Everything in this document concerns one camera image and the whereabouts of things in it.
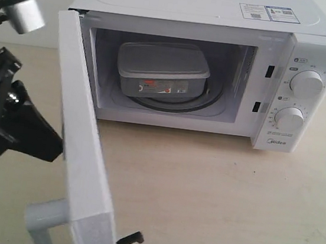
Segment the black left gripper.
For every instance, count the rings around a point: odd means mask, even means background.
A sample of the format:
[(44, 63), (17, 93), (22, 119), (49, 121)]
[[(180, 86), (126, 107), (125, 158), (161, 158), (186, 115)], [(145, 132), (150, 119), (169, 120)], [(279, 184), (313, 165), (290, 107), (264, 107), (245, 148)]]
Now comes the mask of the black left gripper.
[(8, 149), (53, 162), (63, 140), (33, 104), (23, 82), (14, 75), (22, 63), (0, 48), (0, 156)]

